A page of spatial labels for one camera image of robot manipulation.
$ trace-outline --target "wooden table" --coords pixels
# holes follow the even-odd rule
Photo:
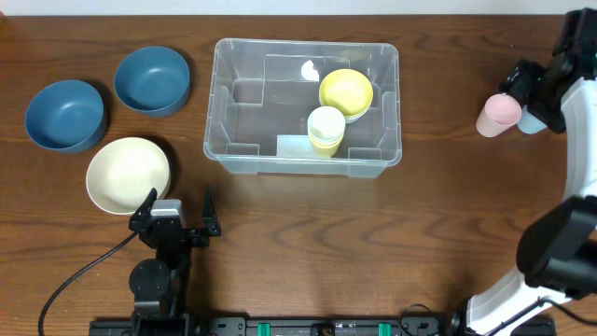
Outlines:
[[[511,130],[483,138],[475,120],[511,66],[546,63],[562,17],[5,18],[0,24],[0,334],[33,335],[49,295],[129,234],[128,218],[85,189],[93,155],[115,139],[169,144],[171,196],[199,225],[206,187],[224,234],[194,254],[191,308],[251,316],[396,316],[422,302],[450,310],[515,264],[523,230],[555,206],[565,137]],[[404,156],[373,180],[228,174],[202,150],[215,43],[223,37],[387,42],[400,52]],[[145,46],[181,50],[192,66],[184,110],[152,119],[126,108],[112,79]],[[35,94],[67,78],[104,95],[101,145],[75,155],[37,147],[23,128]],[[131,269],[153,251],[134,240],[74,282],[48,335],[85,335],[98,317],[128,316]],[[593,298],[574,303],[593,313]],[[557,316],[558,331],[585,329]]]

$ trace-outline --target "plastic storage container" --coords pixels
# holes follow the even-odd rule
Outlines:
[[[343,68],[371,81],[368,112],[346,125],[332,158],[281,150],[286,135],[309,141],[307,118],[320,106],[321,80]],[[377,177],[402,157],[399,107],[398,51],[392,45],[226,38],[215,46],[203,150],[233,174]]]

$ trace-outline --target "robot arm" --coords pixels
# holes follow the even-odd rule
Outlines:
[[[579,78],[562,98],[562,113],[568,133],[563,198],[597,195],[597,81]]]
[[[512,269],[466,305],[461,334],[509,336],[548,309],[597,292],[597,11],[568,13],[548,69],[522,60],[500,91],[526,105],[528,118],[567,131],[564,203],[523,234]]]

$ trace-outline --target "yellow cup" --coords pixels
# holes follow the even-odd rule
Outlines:
[[[336,107],[345,118],[360,117],[371,106],[373,86],[356,70],[336,70],[321,82],[319,101],[323,106]]]
[[[333,144],[322,144],[309,135],[309,140],[311,140],[311,144],[313,145],[313,151],[323,157],[328,158],[336,154],[338,147],[342,142],[342,138],[344,138],[344,134],[338,139],[337,142]]]

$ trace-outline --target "black cable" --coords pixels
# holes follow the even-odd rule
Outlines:
[[[39,336],[44,336],[44,319],[46,318],[46,314],[48,313],[48,309],[49,309],[50,305],[54,302],[54,300],[56,300],[58,295],[66,287],[68,287],[68,285],[70,285],[79,276],[81,276],[81,274],[85,273],[86,271],[93,268],[93,266],[99,264],[100,262],[106,260],[108,257],[112,256],[114,253],[116,253],[118,250],[120,250],[122,247],[124,247],[124,245],[126,245],[128,242],[130,242],[132,240],[132,238],[134,238],[136,235],[137,235],[137,232],[131,233],[131,235],[127,239],[123,240],[122,243],[116,245],[116,247],[109,250],[106,254],[104,254],[103,256],[99,257],[98,259],[92,261],[89,265],[80,269],[77,273],[73,274],[73,276],[68,278],[68,280],[64,281],[64,283],[60,287],[58,287],[58,289],[56,289],[54,294],[52,294],[52,296],[49,297],[48,302],[46,302],[44,309],[41,310],[41,314],[39,315],[39,320],[37,321],[37,332],[39,332]]]
[[[505,327],[511,325],[512,323],[518,321],[521,317],[531,313],[533,311],[533,309],[540,307],[543,305],[543,302],[541,302],[541,300],[537,300],[535,303],[531,304],[530,306],[522,309],[520,312],[516,313],[514,316],[510,317],[506,322],[502,322],[500,323],[499,327],[497,327],[496,329],[492,330],[492,332],[490,332],[489,334],[487,334],[487,336],[493,336],[496,333],[502,331]]]
[[[541,299],[541,301],[545,302],[545,303],[551,304],[556,309],[558,309],[562,313],[566,314],[568,317],[572,318],[576,322],[582,323],[582,324],[587,325],[587,326],[597,327],[597,320],[588,320],[588,319],[586,319],[584,317],[581,317],[581,316],[579,316],[579,315],[571,312],[570,310],[568,310],[568,308],[565,308],[565,307],[561,306],[559,303],[557,303],[555,301],[552,301],[550,299]]]
[[[568,317],[574,319],[576,322],[582,323],[582,324],[587,325],[587,326],[597,327],[597,321],[591,321],[591,320],[588,320],[588,319],[586,319],[584,317],[581,317],[581,316],[573,313],[572,311],[568,310],[568,308],[565,308],[565,307],[561,306],[556,301],[553,301],[553,300],[548,299],[548,298],[542,298],[542,299],[538,299],[535,303],[531,304],[530,306],[524,308],[523,310],[521,310],[516,315],[510,317],[509,320],[507,320],[506,322],[500,323],[500,326],[497,327],[496,329],[492,330],[492,332],[490,332],[489,334],[487,334],[487,336],[493,336],[493,335],[495,335],[496,333],[498,333],[499,331],[503,330],[507,326],[509,326],[512,323],[516,322],[519,318],[521,318],[521,317],[529,314],[531,311],[533,311],[533,309],[535,309],[537,307],[543,306],[545,303],[551,304],[554,308],[560,310],[562,313],[564,313]]]
[[[429,309],[426,305],[424,305],[422,303],[413,303],[410,306],[404,308],[404,310],[402,311],[402,313],[400,313],[400,316],[398,317],[398,326],[400,327],[400,329],[402,329],[402,331],[404,331],[407,334],[407,336],[414,336],[414,335],[411,334],[409,329],[402,324],[402,317],[404,317],[404,314],[407,311],[409,311],[412,308],[417,308],[417,307],[424,308],[425,310],[427,310],[427,312],[431,313],[431,309]]]

